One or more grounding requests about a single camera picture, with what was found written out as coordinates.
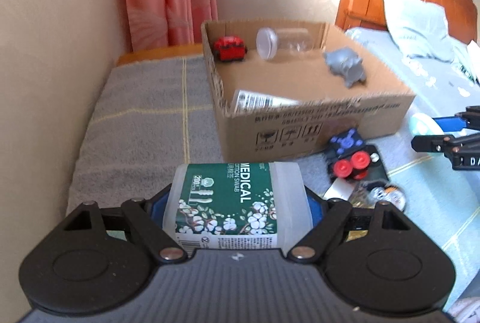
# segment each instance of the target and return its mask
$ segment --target label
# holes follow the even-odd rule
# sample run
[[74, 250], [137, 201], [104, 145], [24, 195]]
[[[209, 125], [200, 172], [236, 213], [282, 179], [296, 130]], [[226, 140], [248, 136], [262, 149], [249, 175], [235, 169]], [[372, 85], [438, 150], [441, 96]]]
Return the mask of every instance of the label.
[[299, 101], [290, 100], [288, 98], [239, 90], [237, 101], [235, 103], [235, 113], [270, 108], [273, 106], [298, 105], [299, 103]]
[[277, 247], [277, 213], [268, 163], [188, 165], [175, 235], [197, 249]]

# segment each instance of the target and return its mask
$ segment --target light blue bed sheet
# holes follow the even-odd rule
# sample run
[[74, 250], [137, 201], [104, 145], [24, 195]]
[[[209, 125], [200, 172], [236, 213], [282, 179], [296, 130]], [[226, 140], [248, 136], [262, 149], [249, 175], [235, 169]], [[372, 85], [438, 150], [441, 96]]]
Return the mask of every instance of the light blue bed sheet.
[[391, 163], [390, 153], [401, 158], [399, 162], [404, 166], [387, 168], [392, 181], [406, 190], [406, 214], [455, 264], [457, 280], [448, 308], [480, 268], [480, 172], [453, 171], [441, 154], [412, 152], [407, 121], [418, 112], [442, 117], [480, 105], [480, 86], [455, 72], [449, 63], [403, 59], [387, 31], [352, 28], [347, 34], [378, 56], [417, 94], [402, 129], [393, 137], [372, 142], [380, 148], [386, 163]]

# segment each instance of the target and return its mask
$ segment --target green label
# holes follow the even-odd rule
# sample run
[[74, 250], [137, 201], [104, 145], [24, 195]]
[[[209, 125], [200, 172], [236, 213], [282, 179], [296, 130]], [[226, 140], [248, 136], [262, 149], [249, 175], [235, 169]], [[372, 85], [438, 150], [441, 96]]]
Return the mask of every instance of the green label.
[[276, 247], [277, 214], [268, 163], [188, 165], [176, 235], [187, 250]]

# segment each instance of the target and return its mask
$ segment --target white shipping label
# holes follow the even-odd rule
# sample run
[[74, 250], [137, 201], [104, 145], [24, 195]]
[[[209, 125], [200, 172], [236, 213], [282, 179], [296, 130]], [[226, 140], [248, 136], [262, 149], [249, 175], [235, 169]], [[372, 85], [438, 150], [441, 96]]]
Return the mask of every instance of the white shipping label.
[[255, 93], [254, 91], [239, 90], [235, 103], [235, 113], [275, 106], [298, 105], [299, 101], [273, 95]]

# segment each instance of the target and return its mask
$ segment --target white paper piece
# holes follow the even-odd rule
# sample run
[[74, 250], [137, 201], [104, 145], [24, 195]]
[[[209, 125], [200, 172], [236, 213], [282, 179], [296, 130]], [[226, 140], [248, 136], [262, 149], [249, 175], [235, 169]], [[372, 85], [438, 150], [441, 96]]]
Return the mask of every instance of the white paper piece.
[[235, 102], [235, 113], [240, 111], [251, 111], [256, 109], [264, 109], [276, 106], [298, 105], [299, 101], [290, 100], [288, 98], [275, 97], [269, 94], [255, 93], [254, 91], [238, 90]]
[[466, 49], [469, 52], [474, 75], [480, 79], [480, 47], [472, 40], [470, 44], [466, 46]]

